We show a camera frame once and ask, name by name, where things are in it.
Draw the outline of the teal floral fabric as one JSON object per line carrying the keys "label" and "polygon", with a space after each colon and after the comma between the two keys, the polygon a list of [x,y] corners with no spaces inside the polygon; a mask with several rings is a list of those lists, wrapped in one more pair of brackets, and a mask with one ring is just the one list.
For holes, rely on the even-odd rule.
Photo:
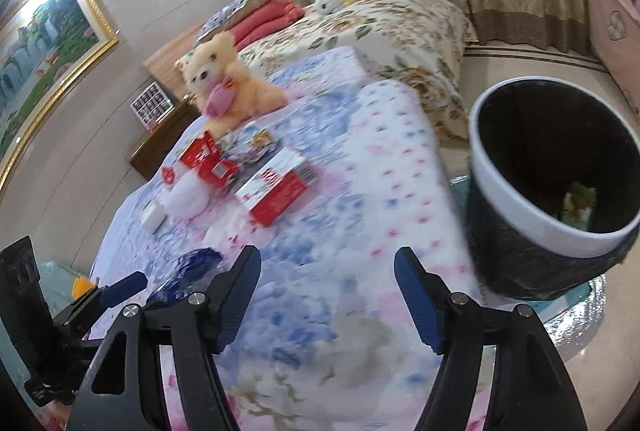
{"label": "teal floral fabric", "polygon": [[56,316],[75,301],[72,297],[74,279],[84,275],[53,261],[38,262],[37,266],[43,297],[48,303],[51,315]]}

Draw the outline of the pink heart fabric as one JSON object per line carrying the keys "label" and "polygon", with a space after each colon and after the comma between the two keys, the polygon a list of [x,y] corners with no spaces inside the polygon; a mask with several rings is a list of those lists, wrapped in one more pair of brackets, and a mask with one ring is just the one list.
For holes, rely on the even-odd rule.
{"label": "pink heart fabric", "polygon": [[639,0],[588,0],[590,41],[639,116]]}

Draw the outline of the photo collage frame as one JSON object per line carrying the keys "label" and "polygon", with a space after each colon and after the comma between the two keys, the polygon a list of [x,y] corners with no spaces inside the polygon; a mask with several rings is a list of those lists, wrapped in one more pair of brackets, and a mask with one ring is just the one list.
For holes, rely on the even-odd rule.
{"label": "photo collage frame", "polygon": [[165,90],[155,81],[149,84],[130,104],[134,116],[149,132],[157,126],[174,109],[174,102]]}

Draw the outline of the gold framed landscape painting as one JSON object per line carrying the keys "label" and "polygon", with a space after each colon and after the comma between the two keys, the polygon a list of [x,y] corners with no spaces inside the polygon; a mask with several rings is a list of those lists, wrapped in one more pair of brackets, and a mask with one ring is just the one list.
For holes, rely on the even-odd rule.
{"label": "gold framed landscape painting", "polygon": [[117,43],[96,0],[24,0],[2,20],[2,186],[55,107]]}

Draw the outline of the floral pastel quilt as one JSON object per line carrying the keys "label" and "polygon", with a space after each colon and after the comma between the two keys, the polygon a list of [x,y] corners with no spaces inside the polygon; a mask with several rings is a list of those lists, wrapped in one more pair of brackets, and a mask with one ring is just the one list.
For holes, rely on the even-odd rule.
{"label": "floral pastel quilt", "polygon": [[239,335],[216,365],[245,430],[410,430],[440,359],[421,342],[395,281],[410,247],[453,291],[480,293],[468,246],[418,95],[375,76],[344,47],[272,76],[288,106],[262,118],[318,179],[269,226],[232,195],[189,221],[143,229],[162,195],[154,178],[129,195],[91,275],[112,284],[134,271],[151,288],[186,252],[209,247],[232,261],[245,245],[262,274]]}

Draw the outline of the cream floral blanket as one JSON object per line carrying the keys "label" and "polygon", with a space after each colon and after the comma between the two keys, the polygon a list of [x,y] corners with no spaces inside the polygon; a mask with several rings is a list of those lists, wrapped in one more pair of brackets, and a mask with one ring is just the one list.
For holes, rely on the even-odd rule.
{"label": "cream floral blanket", "polygon": [[447,0],[360,0],[327,16],[309,13],[246,47],[233,32],[220,32],[178,58],[175,69],[202,112],[214,82],[231,78],[236,103],[209,124],[213,136],[223,136],[284,104],[281,92],[248,90],[250,81],[273,82],[288,65],[351,47],[371,63],[374,76],[416,90],[441,138],[465,139],[468,116],[458,79],[474,38],[471,22]]}

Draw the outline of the wooden headboard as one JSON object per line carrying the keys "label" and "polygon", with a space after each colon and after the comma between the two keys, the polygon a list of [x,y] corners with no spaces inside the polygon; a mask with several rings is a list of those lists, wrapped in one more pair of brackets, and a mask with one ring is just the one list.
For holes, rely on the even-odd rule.
{"label": "wooden headboard", "polygon": [[180,35],[171,39],[159,48],[144,62],[144,68],[163,89],[182,101],[186,95],[186,85],[179,70],[175,68],[176,61],[186,55],[194,46],[198,33],[203,24],[196,24]]}

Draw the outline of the red white carton box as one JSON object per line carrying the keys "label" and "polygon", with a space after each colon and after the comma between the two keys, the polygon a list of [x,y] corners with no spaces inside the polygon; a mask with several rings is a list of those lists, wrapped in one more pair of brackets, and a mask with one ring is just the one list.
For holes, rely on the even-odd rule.
{"label": "red white carton box", "polygon": [[235,198],[258,224],[269,226],[317,179],[307,157],[284,147],[236,191]]}

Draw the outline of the white tissue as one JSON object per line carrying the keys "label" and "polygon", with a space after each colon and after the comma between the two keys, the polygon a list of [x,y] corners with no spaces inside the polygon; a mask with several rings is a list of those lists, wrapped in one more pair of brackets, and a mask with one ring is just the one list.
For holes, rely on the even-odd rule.
{"label": "white tissue", "polygon": [[198,175],[198,171],[190,170],[160,199],[160,204],[168,217],[190,220],[205,210],[210,195],[212,190]]}

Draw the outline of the folded red blanket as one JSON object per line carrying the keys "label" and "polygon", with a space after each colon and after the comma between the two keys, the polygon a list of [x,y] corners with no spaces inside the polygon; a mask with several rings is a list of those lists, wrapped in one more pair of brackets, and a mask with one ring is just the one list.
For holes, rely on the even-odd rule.
{"label": "folded red blanket", "polygon": [[250,44],[293,25],[305,15],[305,10],[291,0],[270,0],[232,26],[235,49],[243,50]]}

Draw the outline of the blue patterned pillow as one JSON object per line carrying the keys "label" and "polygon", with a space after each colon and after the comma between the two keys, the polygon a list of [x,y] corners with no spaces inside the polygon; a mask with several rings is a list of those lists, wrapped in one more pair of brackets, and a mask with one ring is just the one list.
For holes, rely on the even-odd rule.
{"label": "blue patterned pillow", "polygon": [[214,35],[230,29],[269,1],[271,0],[233,0],[209,17],[198,32],[195,44],[211,40]]}

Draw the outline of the dark blue wrapper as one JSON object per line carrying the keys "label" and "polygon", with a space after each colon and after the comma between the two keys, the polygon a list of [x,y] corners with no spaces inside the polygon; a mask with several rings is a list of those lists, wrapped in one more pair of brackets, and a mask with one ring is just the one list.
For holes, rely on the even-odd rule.
{"label": "dark blue wrapper", "polygon": [[196,291],[204,291],[224,270],[222,255],[212,248],[195,249],[180,255],[175,265],[156,282],[146,303],[174,305]]}

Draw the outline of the colourful snack wrapper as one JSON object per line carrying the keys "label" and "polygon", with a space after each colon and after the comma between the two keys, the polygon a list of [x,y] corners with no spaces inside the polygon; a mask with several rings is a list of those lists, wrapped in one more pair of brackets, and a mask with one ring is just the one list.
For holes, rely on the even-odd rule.
{"label": "colourful snack wrapper", "polygon": [[219,141],[224,158],[239,165],[253,165],[278,147],[278,139],[269,129],[250,122],[228,133]]}

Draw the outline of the small white box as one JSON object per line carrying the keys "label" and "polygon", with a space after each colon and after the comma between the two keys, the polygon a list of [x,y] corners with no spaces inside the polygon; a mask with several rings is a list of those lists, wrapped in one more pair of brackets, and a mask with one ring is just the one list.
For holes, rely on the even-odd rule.
{"label": "small white box", "polygon": [[154,234],[166,220],[164,207],[156,200],[151,200],[142,210],[140,225],[145,232]]}

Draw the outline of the beige teddy bear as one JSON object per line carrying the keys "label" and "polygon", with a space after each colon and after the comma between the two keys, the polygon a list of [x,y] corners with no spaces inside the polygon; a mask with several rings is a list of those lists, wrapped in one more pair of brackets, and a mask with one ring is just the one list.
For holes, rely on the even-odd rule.
{"label": "beige teddy bear", "polygon": [[255,77],[239,60],[234,44],[232,32],[220,32],[175,62],[215,141],[288,104],[281,88]]}

